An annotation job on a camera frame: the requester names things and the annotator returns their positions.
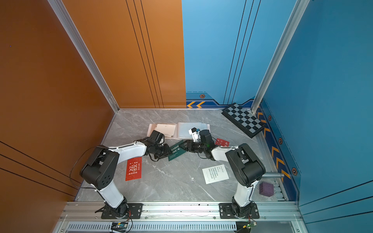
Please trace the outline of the dark green card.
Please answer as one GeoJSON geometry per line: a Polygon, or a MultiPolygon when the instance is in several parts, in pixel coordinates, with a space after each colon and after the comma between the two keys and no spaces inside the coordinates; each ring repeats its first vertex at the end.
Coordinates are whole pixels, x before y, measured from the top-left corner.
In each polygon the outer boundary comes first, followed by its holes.
{"type": "Polygon", "coordinates": [[[175,145],[171,146],[170,147],[171,154],[168,156],[168,161],[172,161],[173,159],[186,153],[186,150],[183,149],[184,145],[185,145],[185,141],[181,140],[177,142],[175,145]]]}

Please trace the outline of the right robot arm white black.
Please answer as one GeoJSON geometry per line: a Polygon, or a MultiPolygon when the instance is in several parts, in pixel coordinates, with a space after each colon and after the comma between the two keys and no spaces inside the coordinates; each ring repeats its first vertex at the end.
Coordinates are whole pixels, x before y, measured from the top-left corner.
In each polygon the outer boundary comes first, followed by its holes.
{"type": "Polygon", "coordinates": [[[232,212],[237,218],[259,219],[257,205],[253,201],[256,185],[266,173],[265,166],[248,144],[223,147],[215,144],[209,130],[192,128],[192,140],[187,140],[182,149],[192,153],[203,153],[206,159],[228,162],[238,181],[237,191],[232,198],[232,212]]]}

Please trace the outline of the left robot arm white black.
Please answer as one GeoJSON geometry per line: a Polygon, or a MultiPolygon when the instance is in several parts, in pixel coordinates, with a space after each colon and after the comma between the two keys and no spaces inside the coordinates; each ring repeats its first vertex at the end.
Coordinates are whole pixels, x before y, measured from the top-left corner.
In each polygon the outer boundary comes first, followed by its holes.
{"type": "Polygon", "coordinates": [[[154,130],[149,137],[117,147],[96,146],[80,176],[104,199],[105,206],[99,211],[114,218],[124,218],[129,212],[127,199],[120,193],[113,179],[117,165],[142,156],[150,156],[154,161],[171,154],[170,147],[164,143],[165,136],[154,130]]]}

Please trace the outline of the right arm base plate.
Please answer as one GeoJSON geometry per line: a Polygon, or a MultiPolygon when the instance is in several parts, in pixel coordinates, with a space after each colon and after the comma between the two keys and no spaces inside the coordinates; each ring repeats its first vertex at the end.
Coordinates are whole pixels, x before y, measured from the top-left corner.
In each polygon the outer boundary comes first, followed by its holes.
{"type": "Polygon", "coordinates": [[[235,203],[220,203],[219,212],[221,219],[259,219],[259,210],[255,202],[250,202],[245,207],[235,203]]]}

